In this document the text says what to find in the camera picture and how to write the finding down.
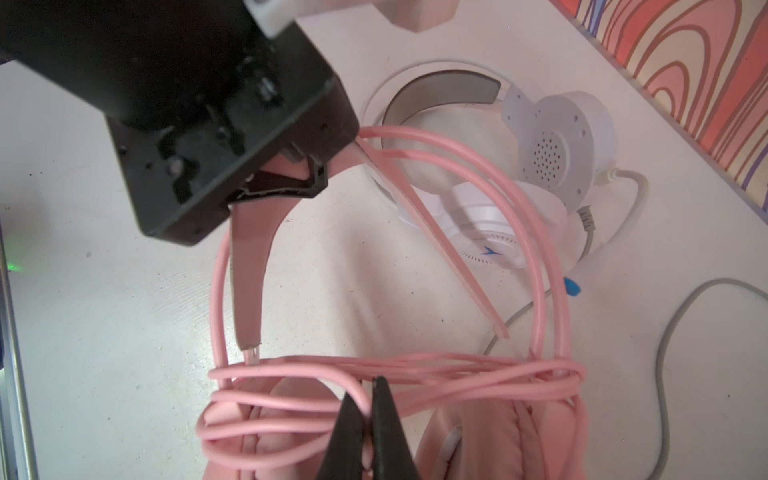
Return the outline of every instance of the blue logo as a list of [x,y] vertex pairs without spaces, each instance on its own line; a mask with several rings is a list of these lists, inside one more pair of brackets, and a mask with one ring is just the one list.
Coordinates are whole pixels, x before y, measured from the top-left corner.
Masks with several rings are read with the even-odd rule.
[[495,252],[488,247],[486,247],[485,250],[486,250],[485,253],[480,253],[480,254],[481,255],[501,255],[499,252]]

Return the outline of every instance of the coiled pink cable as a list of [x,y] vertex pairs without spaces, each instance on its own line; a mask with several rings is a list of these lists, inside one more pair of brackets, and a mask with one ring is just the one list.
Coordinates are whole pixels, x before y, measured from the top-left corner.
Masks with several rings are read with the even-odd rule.
[[[561,476],[570,478],[576,472],[586,446],[587,416],[583,403],[578,397],[578,387],[586,372],[582,366],[568,358],[571,354],[570,314],[562,271],[554,247],[536,210],[515,182],[509,180],[491,162],[459,142],[413,128],[389,126],[363,128],[360,131],[360,137],[408,138],[431,144],[467,160],[492,180],[493,183],[490,183],[469,168],[438,155],[424,151],[378,151],[365,142],[359,141],[372,165],[385,174],[387,171],[392,172],[394,158],[436,164],[472,182],[498,205],[518,234],[528,261],[535,305],[528,361],[465,353],[418,353],[393,359],[288,356],[279,359],[261,359],[256,366],[246,366],[244,363],[229,365],[222,310],[224,279],[230,255],[230,240],[226,235],[222,240],[214,268],[210,301],[210,331],[216,368],[210,372],[209,377],[217,381],[219,390],[211,396],[211,404],[206,410],[217,403],[228,402],[294,412],[333,414],[339,409],[339,400],[279,397],[264,392],[237,389],[247,379],[264,377],[312,378],[333,382],[352,396],[364,415],[368,415],[371,411],[371,398],[359,382],[371,381],[381,375],[386,376],[391,384],[412,386],[411,389],[394,395],[402,417],[469,399],[537,402],[570,399],[576,415],[576,428]],[[396,174],[388,176],[388,180],[393,182],[400,191],[411,189],[410,185],[403,184],[403,179]],[[419,206],[423,209],[423,205],[411,205],[411,207]],[[547,270],[554,298],[555,359],[541,358],[545,343],[546,303],[545,285],[538,266],[536,247]],[[333,418],[288,418],[251,419],[223,425],[207,425],[204,415],[205,412],[198,420],[196,427],[197,434],[203,441],[204,454],[214,463],[242,471],[279,468],[316,455],[326,448],[334,423]],[[272,453],[231,452],[217,444],[217,441],[222,439],[270,432],[325,433],[325,435],[291,449]]]

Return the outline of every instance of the white headphones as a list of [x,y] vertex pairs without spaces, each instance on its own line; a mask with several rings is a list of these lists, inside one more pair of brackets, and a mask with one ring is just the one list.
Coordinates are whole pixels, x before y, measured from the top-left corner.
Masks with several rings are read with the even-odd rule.
[[[450,104],[500,104],[502,121],[518,139],[516,183],[545,219],[554,241],[565,229],[566,217],[584,202],[595,180],[610,169],[617,155],[611,116],[594,96],[582,91],[552,95],[533,102],[507,75],[471,61],[440,59],[407,65],[391,74],[363,108],[363,122],[373,98],[402,74],[422,71],[425,65],[462,64],[421,74],[402,86],[373,123],[400,125],[430,108]],[[465,66],[492,72],[508,84]],[[382,147],[394,148],[384,140]],[[370,172],[376,189],[388,202],[392,195]],[[502,213],[475,186],[464,183],[442,194],[414,187],[453,246],[467,260],[505,269],[526,266],[517,236]],[[398,206],[401,219],[416,227]]]

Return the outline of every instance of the white tabletop surface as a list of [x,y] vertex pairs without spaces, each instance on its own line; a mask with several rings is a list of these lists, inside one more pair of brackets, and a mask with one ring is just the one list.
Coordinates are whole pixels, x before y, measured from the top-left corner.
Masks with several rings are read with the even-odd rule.
[[[619,166],[646,174],[652,196],[614,260],[571,301],[574,357],[590,372],[588,474],[645,478],[659,446],[661,332],[705,280],[768,289],[766,224],[545,0],[464,0],[453,22],[420,35],[372,7],[301,24],[356,108],[389,72],[443,55],[487,61],[543,94],[583,90],[605,103]],[[631,182],[604,189],[598,240],[633,196]],[[194,248],[142,237],[103,117],[16,63],[0,67],[0,219],[22,268],[12,291],[41,477],[196,478],[204,458],[193,426],[214,387],[207,301],[221,229]],[[566,268],[583,236],[571,219]],[[503,316],[528,302],[519,274],[475,271]],[[267,276],[264,356],[478,352],[489,339],[449,268],[360,169],[291,213]],[[721,286],[680,325],[667,357],[667,478],[765,478],[766,318],[760,299]],[[521,344],[527,332],[527,320],[513,329]],[[407,422],[412,440],[425,418]]]

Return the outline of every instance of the patterned wall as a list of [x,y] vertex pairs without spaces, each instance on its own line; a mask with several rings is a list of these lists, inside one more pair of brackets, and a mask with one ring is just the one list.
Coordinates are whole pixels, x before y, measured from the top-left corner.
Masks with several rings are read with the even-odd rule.
[[768,211],[768,0],[552,0]]

